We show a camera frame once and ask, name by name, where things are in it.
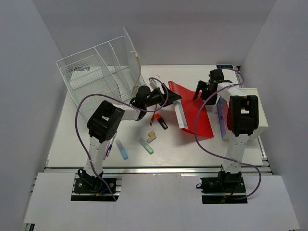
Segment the red plastic folder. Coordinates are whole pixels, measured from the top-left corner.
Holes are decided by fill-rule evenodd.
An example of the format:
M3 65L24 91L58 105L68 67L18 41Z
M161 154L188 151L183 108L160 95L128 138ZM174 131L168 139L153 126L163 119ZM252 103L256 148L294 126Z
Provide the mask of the red plastic folder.
M171 91L182 97L173 103L179 128L190 134L213 138L214 133L207 111L205 108L200 109L204 101L200 98L193 100L194 91L173 81L169 81L168 85Z

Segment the clear document sleeve with papers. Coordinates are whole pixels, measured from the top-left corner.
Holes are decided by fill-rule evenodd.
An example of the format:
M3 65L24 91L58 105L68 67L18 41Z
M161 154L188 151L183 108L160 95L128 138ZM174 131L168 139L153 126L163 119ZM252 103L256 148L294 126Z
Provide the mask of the clear document sleeve with papers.
M132 40L125 29L123 27L123 35L124 35L124 42L125 42L125 48L126 48L126 54L127 54L127 60L128 60L128 67L130 70L130 75L133 79L133 87L132 87L132 96L136 97L138 88L141 85L141 62L140 62L140 56L138 52L136 51Z

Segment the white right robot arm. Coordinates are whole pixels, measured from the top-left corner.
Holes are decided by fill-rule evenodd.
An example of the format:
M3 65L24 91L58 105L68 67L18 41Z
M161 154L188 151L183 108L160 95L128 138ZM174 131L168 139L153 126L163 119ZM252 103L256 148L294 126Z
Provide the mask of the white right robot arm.
M243 82L235 84L225 80L222 69L214 69L209 73L209 81L199 81L193 99L197 99L201 93L204 100L196 116L194 133L197 130L201 111L206 105L215 105L217 98L221 97L227 103L227 129L230 131L229 143L226 156L219 156L210 151L207 153L222 158L222 171L230 174L241 172L241 165L246 144L249 137L259 125L258 97L247 95L238 86Z

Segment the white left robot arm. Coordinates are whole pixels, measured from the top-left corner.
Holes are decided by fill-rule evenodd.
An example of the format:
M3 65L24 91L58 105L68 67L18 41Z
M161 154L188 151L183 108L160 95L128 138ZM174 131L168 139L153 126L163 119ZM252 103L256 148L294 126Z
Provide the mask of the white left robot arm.
M91 192L97 192L102 186L103 160L106 157L107 145L123 120L141 120L148 107L156 104L167 107L173 102L180 100L181 96L168 89L162 84L163 91L159 88L150 90L148 86L138 88L136 96L128 105L114 105L104 100L94 111L87 122L89 129L90 147L87 163L78 174L86 179L85 186Z

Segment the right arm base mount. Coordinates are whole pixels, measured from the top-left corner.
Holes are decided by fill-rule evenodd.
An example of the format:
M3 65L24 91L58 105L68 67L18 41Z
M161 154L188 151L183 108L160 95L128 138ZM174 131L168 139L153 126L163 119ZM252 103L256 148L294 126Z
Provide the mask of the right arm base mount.
M196 185L204 205L246 204L246 188L242 173L220 171L216 177L204 177Z

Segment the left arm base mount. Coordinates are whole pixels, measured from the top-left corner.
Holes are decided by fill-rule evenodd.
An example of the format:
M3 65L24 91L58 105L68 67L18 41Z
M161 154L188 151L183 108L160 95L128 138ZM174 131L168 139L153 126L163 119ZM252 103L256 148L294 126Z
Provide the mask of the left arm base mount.
M121 180L117 178L104 178L106 184L96 176L90 176L83 169L77 171L74 180L71 201L95 201L95 202L115 202L119 198L121 191Z

